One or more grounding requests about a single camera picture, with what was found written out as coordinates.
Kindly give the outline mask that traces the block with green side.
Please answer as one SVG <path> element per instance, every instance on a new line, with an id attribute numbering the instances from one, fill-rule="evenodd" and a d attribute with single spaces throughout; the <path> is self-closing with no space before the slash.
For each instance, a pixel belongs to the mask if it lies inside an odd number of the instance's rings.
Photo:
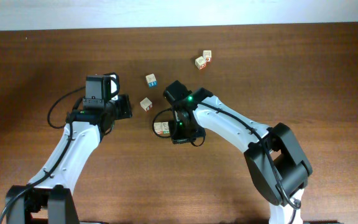
<path id="1" fill-rule="evenodd" d="M 162 132 L 163 134 L 170 134 L 169 122 L 162 122 Z"/>

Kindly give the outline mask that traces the block with C red side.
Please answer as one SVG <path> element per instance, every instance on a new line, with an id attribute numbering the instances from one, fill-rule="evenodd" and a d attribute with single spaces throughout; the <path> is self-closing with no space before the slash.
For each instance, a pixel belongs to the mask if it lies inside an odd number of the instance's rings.
<path id="1" fill-rule="evenodd" d="M 154 131 L 155 131 L 158 135 L 163 134 L 163 129 L 162 129 L 162 123 L 161 123 L 161 122 L 156 122 L 156 123 L 154 123 Z"/>

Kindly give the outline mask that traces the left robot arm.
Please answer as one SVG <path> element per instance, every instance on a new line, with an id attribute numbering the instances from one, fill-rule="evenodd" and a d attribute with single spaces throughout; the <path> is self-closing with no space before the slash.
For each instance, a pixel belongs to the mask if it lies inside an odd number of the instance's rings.
<path id="1" fill-rule="evenodd" d="M 0 223 L 79 223 L 73 192 L 89 156 L 117 120 L 131 118 L 131 104 L 120 94 L 116 73 L 89 75 L 70 112 L 63 134 L 43 167 L 26 185 L 6 194 Z"/>

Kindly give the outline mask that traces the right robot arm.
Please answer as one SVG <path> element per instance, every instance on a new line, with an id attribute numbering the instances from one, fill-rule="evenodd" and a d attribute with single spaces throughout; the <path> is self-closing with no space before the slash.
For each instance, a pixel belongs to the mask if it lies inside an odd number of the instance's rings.
<path id="1" fill-rule="evenodd" d="M 205 88 L 192 92 L 178 80 L 164 98 L 173 119 L 168 122 L 174 144 L 195 144 L 210 130 L 243 153 L 252 182 L 269 203 L 269 223 L 303 223 L 301 198 L 313 173 L 293 131 L 253 121 L 230 109 Z"/>

